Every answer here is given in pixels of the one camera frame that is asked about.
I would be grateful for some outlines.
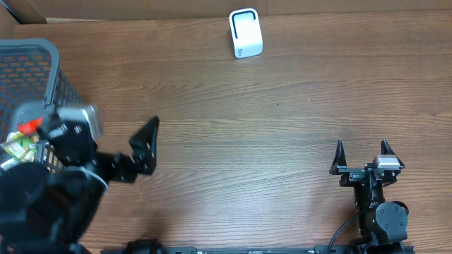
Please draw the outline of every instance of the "cable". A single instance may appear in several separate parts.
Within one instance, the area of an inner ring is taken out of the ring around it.
[[[346,228],[348,225],[350,225],[352,222],[354,222],[356,220],[356,218],[358,218],[359,215],[355,215],[353,217],[351,217],[349,220],[346,221],[346,223],[344,223],[342,226],[340,226],[340,228],[334,233],[333,237],[330,240],[330,244],[328,244],[328,252],[327,254],[331,254],[331,248],[333,247],[333,243],[334,240],[336,240],[336,237],[338,237],[339,233],[344,230],[344,228]]]

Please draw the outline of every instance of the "white object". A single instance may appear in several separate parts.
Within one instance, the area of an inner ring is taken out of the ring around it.
[[[261,25],[256,10],[245,8],[231,12],[229,24],[235,57],[244,58],[262,53]]]

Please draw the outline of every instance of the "gray basket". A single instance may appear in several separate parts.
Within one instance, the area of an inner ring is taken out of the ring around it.
[[[0,140],[17,131],[18,123],[41,116],[81,98],[59,68],[57,48],[44,39],[0,40]],[[0,161],[9,159],[5,152]],[[45,143],[37,144],[35,161],[62,168]]]

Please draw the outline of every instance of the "wall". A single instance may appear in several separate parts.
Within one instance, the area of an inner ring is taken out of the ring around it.
[[[261,15],[452,9],[451,0],[28,0],[45,18],[134,20],[228,16],[253,7]]]
[[[0,39],[11,38],[16,25],[18,25],[17,21],[0,4]]]

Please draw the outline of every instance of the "black cable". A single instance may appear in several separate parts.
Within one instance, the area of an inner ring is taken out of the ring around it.
[[[336,237],[338,237],[339,233],[344,230],[348,225],[350,225],[352,222],[354,222],[358,218],[358,215],[355,215],[351,217],[349,220],[346,221],[340,228],[334,233],[333,237],[330,240],[330,244],[328,244],[328,252],[327,254],[331,254],[331,248],[333,247],[334,240],[336,240]]]

